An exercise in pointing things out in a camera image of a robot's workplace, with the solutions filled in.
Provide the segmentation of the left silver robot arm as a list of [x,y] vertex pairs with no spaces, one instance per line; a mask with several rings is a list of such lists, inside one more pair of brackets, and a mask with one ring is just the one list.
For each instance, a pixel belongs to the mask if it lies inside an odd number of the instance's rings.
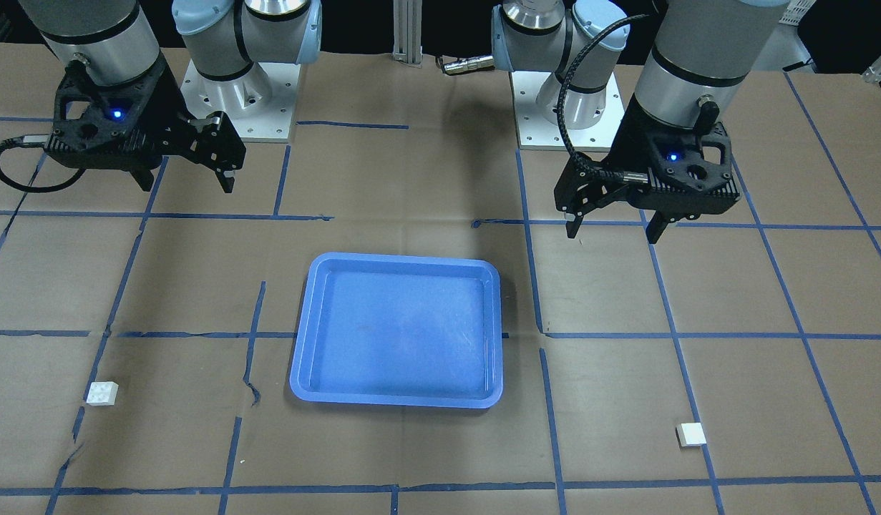
[[646,237],[721,215],[741,197],[722,117],[786,1],[669,1],[602,160],[580,150],[568,102],[600,107],[633,23],[610,1],[502,1],[492,11],[492,58],[506,72],[546,72],[541,107],[568,154],[553,190],[574,238],[583,219],[614,202],[653,213]]

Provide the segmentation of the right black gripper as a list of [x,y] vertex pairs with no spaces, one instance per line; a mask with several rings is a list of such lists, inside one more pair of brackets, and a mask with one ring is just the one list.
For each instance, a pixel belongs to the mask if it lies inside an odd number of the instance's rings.
[[191,114],[165,56],[117,85],[98,85],[89,71],[80,58],[65,66],[45,144],[51,159],[78,169],[123,170],[152,192],[162,158],[178,155],[213,170],[224,193],[233,192],[246,147],[224,111]]

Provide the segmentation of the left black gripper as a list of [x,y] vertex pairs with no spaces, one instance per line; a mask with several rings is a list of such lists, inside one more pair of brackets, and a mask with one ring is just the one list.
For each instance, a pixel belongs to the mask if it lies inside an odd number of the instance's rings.
[[646,226],[650,245],[680,218],[724,214],[735,205],[740,192],[718,102],[696,102],[695,115],[695,127],[674,127],[630,102],[603,160],[571,155],[554,189],[555,208],[567,213],[567,238],[577,237],[584,215],[612,202],[659,212]]

